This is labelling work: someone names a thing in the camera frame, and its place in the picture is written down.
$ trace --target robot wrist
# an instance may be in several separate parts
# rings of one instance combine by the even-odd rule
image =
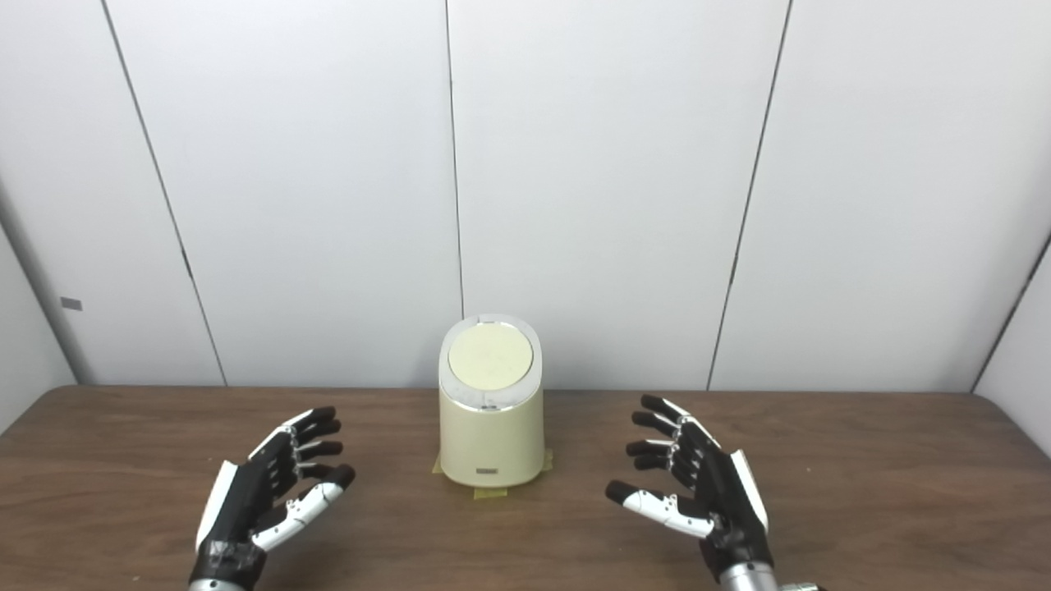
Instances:
[[[252,591],[266,552],[251,542],[205,541],[190,572],[190,590]]]

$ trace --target robotic finger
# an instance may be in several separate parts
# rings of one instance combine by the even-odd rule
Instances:
[[[354,482],[354,469],[346,464],[327,469],[327,475],[298,496],[264,513],[255,527],[252,543],[269,552],[281,546],[322,514]]]
[[[715,519],[693,501],[675,494],[612,481],[605,495],[630,511],[694,537],[705,538],[716,528]]]

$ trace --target black finger segment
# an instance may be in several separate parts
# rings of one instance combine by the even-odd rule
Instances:
[[[653,394],[642,394],[642,408],[659,412],[673,422],[678,421],[682,413],[667,404],[667,401]]]
[[[636,470],[654,470],[667,468],[666,455],[639,455],[635,458]]]
[[[296,421],[292,426],[296,430],[305,429],[310,425],[316,425],[318,423],[327,423],[335,419],[335,407],[334,406],[323,406],[320,408],[314,408],[309,414]]]
[[[621,481],[610,481],[610,484],[605,485],[605,496],[617,505],[623,505],[628,496],[638,491],[639,487]]]
[[[317,478],[317,480],[325,478],[326,476],[329,475],[329,473],[333,469],[331,466],[326,466],[324,464],[309,464],[309,465],[304,464],[303,466],[301,466],[301,468],[303,468],[304,478]]]
[[[627,444],[625,451],[627,455],[635,457],[636,455],[666,455],[668,448],[672,447],[672,442],[632,442]]]
[[[632,413],[632,423],[642,427],[651,427],[657,429],[666,436],[674,437],[676,425],[663,416],[654,414],[652,412],[641,412],[635,411]]]
[[[343,453],[343,444],[339,442],[315,442],[300,447],[300,460],[310,460],[318,455],[338,455]]]
[[[322,435],[331,435],[332,433],[337,433],[339,432],[341,428],[343,428],[343,424],[339,423],[337,419],[333,419],[332,421],[321,423],[314,425],[313,427],[304,429],[303,431],[300,432],[300,437],[298,437],[300,445],[303,445]]]
[[[341,464],[339,466],[336,466],[334,470],[329,472],[329,474],[325,476],[325,480],[322,482],[334,483],[339,488],[346,490],[347,487],[350,486],[350,483],[354,482],[355,476],[357,476],[357,473],[354,472],[353,468],[346,464]]]

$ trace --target container lid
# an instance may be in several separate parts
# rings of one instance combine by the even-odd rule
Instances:
[[[456,323],[441,343],[442,395],[468,410],[515,408],[540,390],[543,354],[536,332],[508,314],[478,314]]]
[[[456,379],[478,390],[514,385],[533,365],[533,346],[520,330],[502,322],[476,324],[456,335],[449,367]]]

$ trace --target round lid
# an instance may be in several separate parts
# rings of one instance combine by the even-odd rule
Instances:
[[[532,365],[533,346],[529,339],[502,322],[483,322],[463,330],[449,349],[453,374],[477,390],[512,386]]]

